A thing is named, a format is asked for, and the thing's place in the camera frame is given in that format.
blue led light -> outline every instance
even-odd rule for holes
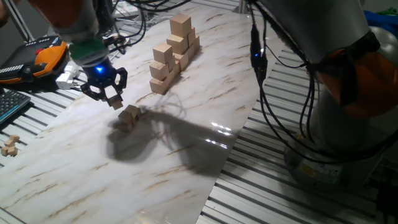
[[[102,71],[104,70],[103,67],[96,67],[95,69],[97,69],[98,73],[102,73]]]

stack of wooden blocks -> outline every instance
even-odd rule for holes
[[[6,147],[1,148],[1,154],[3,156],[16,156],[18,154],[18,149],[15,147],[15,143],[19,141],[19,136],[10,135],[10,138],[4,143]]]
[[[170,20],[172,35],[167,44],[154,48],[155,62],[152,63],[150,88],[154,93],[166,94],[174,78],[187,69],[200,48],[199,36],[192,26],[191,17],[177,14]]]
[[[118,116],[120,122],[120,131],[130,133],[139,120],[141,114],[140,108],[136,108],[132,105],[127,106],[127,108]]]

marble-pattern surface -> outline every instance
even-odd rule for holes
[[[27,223],[196,222],[258,87],[250,18],[196,4],[177,12],[192,16],[202,48],[165,96],[151,92],[149,64],[168,21],[114,64],[129,72],[124,105],[147,110],[134,131],[114,129],[121,109],[79,97],[0,170],[0,207]]]

keyboard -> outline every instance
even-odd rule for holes
[[[0,95],[0,124],[14,113],[22,109],[30,101],[30,97],[16,91],[9,90]]]

black wire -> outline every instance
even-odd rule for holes
[[[146,25],[145,12],[144,12],[144,10],[141,10],[141,26],[139,28],[139,31],[136,32],[135,34],[131,34],[131,35],[127,36],[127,37],[135,37],[135,36],[139,35],[141,33],[142,28],[144,27],[144,25]]]
[[[276,60],[277,60],[279,63],[281,63],[283,66],[285,66],[285,67],[288,67],[288,68],[302,68],[302,67],[304,67],[304,66],[307,65],[307,62],[304,62],[303,64],[301,64],[301,65],[299,65],[299,66],[289,66],[289,65],[286,65],[286,64],[283,63],[281,60],[279,60],[278,57],[276,57],[275,53],[271,50],[271,48],[270,48],[268,45],[266,45],[266,47],[267,47],[268,50],[271,52],[271,54],[276,58]]]
[[[311,100],[310,100],[310,108],[308,109],[308,116],[307,116],[307,134],[311,142],[313,141],[310,129],[310,122],[311,122],[311,115],[313,109],[313,102],[315,100],[315,78],[313,72],[310,72],[310,90],[311,90]]]
[[[309,94],[311,95],[311,103],[310,103],[310,110],[312,110],[313,108],[313,101],[315,98],[315,77],[313,75],[313,72],[310,72],[310,92]],[[363,161],[366,159],[370,159],[374,156],[377,156],[381,153],[383,153],[384,151],[386,151],[389,147],[391,147],[398,139],[398,130],[392,134],[391,136],[389,136],[387,139],[385,139],[384,141],[374,145],[373,147],[370,147],[369,149],[365,150],[365,151],[361,151],[361,152],[352,152],[352,153],[347,153],[347,154],[343,154],[343,155],[336,155],[336,154],[330,154],[330,153],[325,153],[322,151],[317,151],[314,150],[308,146],[306,146],[302,141],[299,141],[296,138],[292,138],[294,139],[296,142],[298,142],[299,144],[301,144],[302,146],[306,147],[308,150],[316,153],[316,154],[320,154],[323,156],[327,156],[330,159],[336,160],[333,162],[328,162],[328,161],[318,161],[316,159],[312,159],[310,157],[307,157],[305,155],[303,155],[301,152],[298,152],[298,150],[296,150],[294,147],[292,147],[288,142],[286,142],[285,139],[282,138],[282,136],[275,130],[274,126],[271,124],[271,122],[269,122],[268,117],[266,115],[265,109],[264,109],[264,104],[267,106],[268,111],[270,112],[271,116],[273,117],[273,119],[277,122],[277,124],[280,126],[280,128],[290,137],[292,137],[291,133],[286,130],[286,128],[283,126],[282,123],[280,123],[279,119],[276,117],[276,115],[273,113],[266,95],[264,93],[264,90],[262,88],[262,80],[258,80],[259,83],[259,88],[260,88],[260,102],[261,102],[261,110],[264,116],[264,119],[267,121],[267,124],[269,125],[269,127],[271,128],[271,130],[274,132],[274,134],[291,150],[293,150],[294,152],[296,152],[298,155],[302,156],[304,159],[307,159],[309,161],[312,162],[317,162],[317,163],[322,163],[322,164],[341,164],[344,162],[355,162],[355,161]]]
[[[169,11],[169,10],[175,9],[176,7],[180,7],[180,6],[186,4],[186,3],[190,2],[190,1],[191,0],[184,0],[183,2],[180,2],[180,3],[178,3],[178,4],[174,5],[174,6],[170,6],[170,7],[164,8],[164,9],[147,9],[147,8],[141,7],[140,5],[136,4],[134,1],[126,0],[126,2],[128,2],[129,4],[131,4],[133,6],[136,6],[138,9],[142,9],[142,10],[145,10],[145,11],[148,11],[148,12],[165,12],[165,11]]]

